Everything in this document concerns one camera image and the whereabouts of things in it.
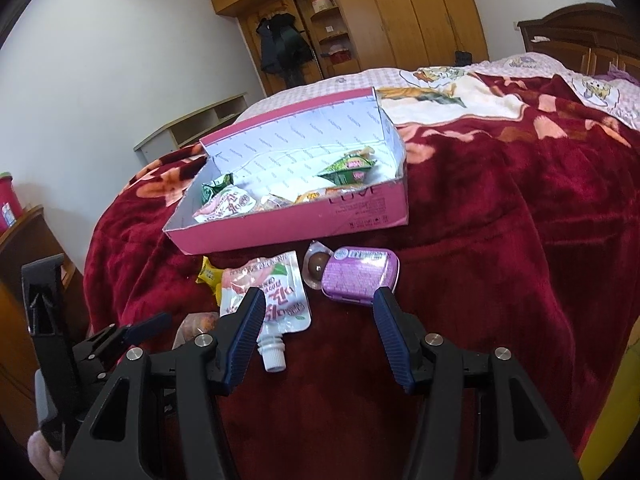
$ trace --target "purple metal case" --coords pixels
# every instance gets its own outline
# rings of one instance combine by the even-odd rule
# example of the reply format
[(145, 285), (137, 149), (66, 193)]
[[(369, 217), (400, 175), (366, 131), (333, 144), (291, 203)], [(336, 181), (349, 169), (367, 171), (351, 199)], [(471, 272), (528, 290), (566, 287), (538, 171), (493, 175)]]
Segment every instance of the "purple metal case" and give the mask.
[(396, 290), (400, 260), (393, 251), (368, 247), (341, 247), (322, 274), (322, 292), (335, 301), (371, 305), (380, 286)]

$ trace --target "purple cloth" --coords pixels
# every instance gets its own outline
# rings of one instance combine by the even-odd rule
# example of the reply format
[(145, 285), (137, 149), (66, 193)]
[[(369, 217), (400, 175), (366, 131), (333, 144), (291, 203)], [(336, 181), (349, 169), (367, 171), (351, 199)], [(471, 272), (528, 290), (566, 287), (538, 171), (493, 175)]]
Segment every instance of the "purple cloth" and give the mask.
[(615, 79), (622, 79), (624, 81), (629, 81), (631, 84), (636, 86), (640, 86), (640, 81), (633, 77), (629, 72), (625, 70), (620, 70), (615, 65), (609, 65), (609, 72), (603, 75), (594, 76), (596, 79), (600, 79), (601, 81), (614, 81)]

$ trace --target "yellow fabric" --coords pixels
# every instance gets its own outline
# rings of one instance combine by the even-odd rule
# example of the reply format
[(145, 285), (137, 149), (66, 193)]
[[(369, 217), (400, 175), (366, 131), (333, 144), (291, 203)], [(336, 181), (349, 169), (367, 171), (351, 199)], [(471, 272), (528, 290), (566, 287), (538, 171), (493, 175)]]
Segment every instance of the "yellow fabric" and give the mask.
[(640, 319), (607, 402), (580, 457), (584, 480), (598, 480), (620, 453), (640, 420)]

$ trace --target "metal screw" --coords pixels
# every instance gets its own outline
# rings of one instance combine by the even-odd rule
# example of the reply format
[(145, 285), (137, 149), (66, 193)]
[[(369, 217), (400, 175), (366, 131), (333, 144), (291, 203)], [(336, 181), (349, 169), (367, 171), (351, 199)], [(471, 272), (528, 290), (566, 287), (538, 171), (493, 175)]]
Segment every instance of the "metal screw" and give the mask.
[(200, 334), (195, 339), (196, 346), (209, 346), (213, 343), (213, 338), (209, 334)]
[(427, 334), (424, 337), (424, 341), (425, 343), (427, 343), (427, 345), (431, 346), (440, 346), (442, 343), (444, 343), (444, 339), (440, 334)]
[(127, 359), (129, 361), (135, 361), (136, 359), (140, 359), (143, 353), (144, 352), (142, 348), (138, 348), (137, 346), (134, 346), (131, 350), (127, 352)]
[(511, 350), (501, 346), (500, 348), (495, 349), (495, 356), (500, 359), (500, 361), (508, 361), (511, 359)]

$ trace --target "open box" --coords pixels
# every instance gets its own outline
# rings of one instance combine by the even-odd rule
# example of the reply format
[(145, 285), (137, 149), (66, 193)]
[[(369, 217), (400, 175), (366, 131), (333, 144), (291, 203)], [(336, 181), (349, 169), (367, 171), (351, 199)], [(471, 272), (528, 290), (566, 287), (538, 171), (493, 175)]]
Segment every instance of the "open box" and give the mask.
[[(404, 143), (373, 89), (330, 94), (279, 108), (200, 141), (208, 160), (163, 231), (185, 254), (209, 254), (308, 238), (406, 225)], [(332, 187), (315, 176), (344, 153), (370, 146), (376, 164), (356, 192), (281, 209), (197, 223), (202, 184), (233, 173), (259, 200)]]

